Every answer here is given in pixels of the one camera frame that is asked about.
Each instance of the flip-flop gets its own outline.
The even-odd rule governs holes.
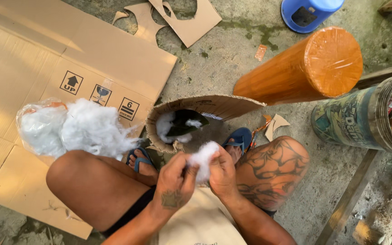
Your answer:
[[[234,142],[228,142],[229,139],[234,139]],[[248,128],[239,128],[232,132],[230,136],[226,139],[222,147],[233,146],[241,148],[241,155],[244,155],[244,149],[247,149],[252,141],[252,132]]]
[[[152,164],[152,160],[151,160],[151,158],[149,157],[149,155],[148,155],[148,153],[146,152],[145,149],[143,149],[143,148],[141,148],[141,147],[136,148],[136,149],[140,150],[140,151],[143,153],[143,155],[144,155],[145,157],[147,157],[148,159],[144,159],[144,158],[141,158],[141,157],[136,158],[136,159],[135,159],[135,163],[134,163],[134,171],[135,171],[135,172],[137,172],[137,173],[139,172],[139,163],[140,163],[140,162],[145,163],[145,164],[152,165],[155,169],[157,169],[157,168],[155,167],[155,165]],[[132,149],[132,150],[129,151],[128,156],[126,157],[126,164],[127,164],[127,165],[129,165],[129,160],[130,160],[129,156],[130,156],[130,155],[136,156],[136,155],[134,154],[134,151],[135,151],[136,149]]]

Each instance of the cardboard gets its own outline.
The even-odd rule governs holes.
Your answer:
[[[170,11],[171,18],[176,19],[175,13],[173,13],[170,4],[168,2],[163,2],[162,4]],[[149,43],[151,43],[152,45],[158,46],[156,34],[158,30],[166,26],[159,25],[152,19],[152,12],[154,10],[152,4],[139,3],[131,6],[126,6],[124,7],[124,9],[133,12],[137,20],[138,29],[137,32],[134,34],[134,36],[144,39]],[[112,25],[114,25],[117,19],[128,17],[128,16],[129,15],[127,13],[122,13],[117,11],[115,18],[112,22]]]
[[[46,185],[47,171],[48,167],[34,154],[15,146],[0,169],[0,205],[87,239],[92,227],[83,221],[67,219],[68,208]],[[78,218],[73,212],[70,216]]]
[[[161,114],[181,109],[190,109],[199,112],[205,117],[227,121],[265,106],[267,105],[250,98],[230,95],[179,98],[177,100],[161,103],[160,105],[155,106],[146,119],[146,131],[152,146],[161,152],[175,153],[179,149],[182,149],[183,145],[181,143],[175,141],[173,145],[169,145],[157,136],[157,128],[155,124]]]
[[[120,19],[120,18],[125,18],[128,17],[129,14],[127,13],[123,13],[121,11],[117,11],[115,14],[115,18],[113,19],[112,25],[114,25],[114,23],[116,23],[116,20]]]
[[[222,20],[210,0],[197,0],[196,14],[193,19],[189,20],[178,20],[167,16],[162,0],[149,0],[149,2],[167,21],[186,47],[193,45]]]
[[[273,133],[281,126],[289,126],[290,123],[287,122],[282,116],[275,114],[273,119],[270,121],[269,126],[267,127],[267,131],[264,136],[269,140],[269,142],[273,141]]]
[[[86,98],[116,107],[138,136],[176,59],[60,0],[0,0],[0,204],[87,238],[91,227],[61,208],[42,211],[48,200],[63,205],[46,187],[48,166],[22,148],[16,113],[48,97]]]

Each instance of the white stuffing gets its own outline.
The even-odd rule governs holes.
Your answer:
[[[68,104],[67,119],[61,130],[64,147],[81,149],[94,155],[123,158],[123,153],[137,148],[139,138],[131,138],[132,128],[119,123],[117,109],[102,107],[84,98]]]
[[[64,106],[59,106],[36,108],[34,113],[23,114],[19,134],[24,147],[37,155],[54,158],[66,153],[60,140],[60,130],[67,112]]]
[[[167,133],[169,132],[170,128],[173,126],[172,121],[175,120],[175,112],[169,112],[169,113],[165,113],[162,114],[157,122],[156,122],[156,128],[157,128],[157,135],[160,137],[160,139],[167,143],[167,144],[171,144],[173,143],[175,140],[177,140],[178,142],[181,143],[187,143],[189,141],[191,141],[192,139],[192,135],[190,133],[188,134],[184,134],[181,136],[173,136],[173,137],[167,137]],[[187,120],[186,125],[189,121],[194,121],[194,122],[198,122],[200,125],[199,127],[202,125],[201,122],[196,121],[196,120]]]
[[[198,120],[187,120],[186,122],[187,126],[195,126],[196,128],[200,129],[200,127],[202,126],[202,123],[199,122]]]
[[[189,166],[199,165],[199,171],[196,175],[197,183],[204,183],[210,179],[210,160],[211,156],[219,150],[219,145],[214,141],[203,144],[197,153],[194,153],[187,164]]]

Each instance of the plastic bucket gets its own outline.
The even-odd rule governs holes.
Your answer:
[[[378,86],[323,100],[312,111],[313,130],[326,142],[392,153],[391,95],[392,77]]]

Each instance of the orange cylinder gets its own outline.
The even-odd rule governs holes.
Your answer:
[[[342,28],[327,27],[243,75],[233,94],[268,105],[334,98],[349,92],[361,75],[355,38]]]

